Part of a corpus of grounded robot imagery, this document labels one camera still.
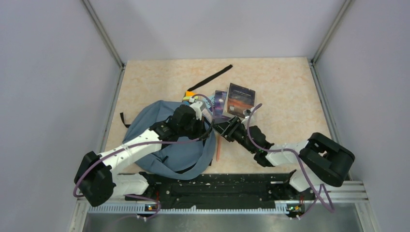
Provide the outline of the blue grey student backpack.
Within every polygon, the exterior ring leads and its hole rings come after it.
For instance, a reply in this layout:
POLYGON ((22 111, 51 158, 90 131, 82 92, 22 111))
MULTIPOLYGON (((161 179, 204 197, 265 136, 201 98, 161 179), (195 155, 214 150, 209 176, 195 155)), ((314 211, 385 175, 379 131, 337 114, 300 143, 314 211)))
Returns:
MULTIPOLYGON (((156 101, 145 107, 131 124, 123 122, 128 129, 123 143, 144 132, 155 122, 171 116, 182 102, 156 101)), ((160 151, 150 153, 135 162, 141 169, 160 176, 190 180, 199 176, 211 164, 216 151, 217 139, 214 132, 203 141, 187 144, 165 145, 160 151)))

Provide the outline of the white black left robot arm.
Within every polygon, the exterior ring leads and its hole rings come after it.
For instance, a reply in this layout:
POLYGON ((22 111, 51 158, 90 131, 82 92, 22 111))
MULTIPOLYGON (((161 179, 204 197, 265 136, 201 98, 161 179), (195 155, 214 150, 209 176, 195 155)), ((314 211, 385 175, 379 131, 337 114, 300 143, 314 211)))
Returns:
POLYGON ((140 174, 123 175, 120 172, 141 158, 158 152, 169 145, 189 144, 203 140, 211 128, 205 129, 203 101, 182 104, 166 120, 156 122, 134 139, 112 150, 84 155, 74 178, 73 195, 85 197, 96 207, 107 200, 135 194, 144 200, 151 199, 155 187, 140 174), (188 140, 181 142, 180 137, 188 140))

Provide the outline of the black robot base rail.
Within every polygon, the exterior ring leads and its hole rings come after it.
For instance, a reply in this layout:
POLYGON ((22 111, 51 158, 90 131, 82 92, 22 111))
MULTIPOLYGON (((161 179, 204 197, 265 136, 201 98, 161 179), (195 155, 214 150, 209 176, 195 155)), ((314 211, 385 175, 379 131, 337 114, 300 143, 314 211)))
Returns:
POLYGON ((202 174, 192 180, 143 176, 149 187, 142 196, 158 200, 162 209, 273 209, 277 201, 315 198, 309 189, 291 187, 289 174, 202 174))

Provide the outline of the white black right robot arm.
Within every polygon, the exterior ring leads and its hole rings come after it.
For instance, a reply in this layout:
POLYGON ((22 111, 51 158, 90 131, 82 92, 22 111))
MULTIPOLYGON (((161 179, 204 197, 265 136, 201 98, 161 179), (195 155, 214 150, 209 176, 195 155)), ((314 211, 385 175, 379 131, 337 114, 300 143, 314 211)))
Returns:
POLYGON ((268 142, 258 126, 247 126, 236 116, 214 124, 213 129, 228 142, 240 144, 263 167, 299 165, 283 186, 289 199, 322 184, 342 186, 355 161, 351 151, 319 132, 298 143, 278 145, 268 142))

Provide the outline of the dark thick paperback book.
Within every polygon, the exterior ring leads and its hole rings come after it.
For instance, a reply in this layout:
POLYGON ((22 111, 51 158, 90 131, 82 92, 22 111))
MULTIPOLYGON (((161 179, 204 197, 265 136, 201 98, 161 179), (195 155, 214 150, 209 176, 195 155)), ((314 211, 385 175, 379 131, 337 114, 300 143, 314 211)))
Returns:
POLYGON ((245 112, 254 107, 255 97, 255 90, 230 83, 225 99, 224 115, 245 118, 245 112))

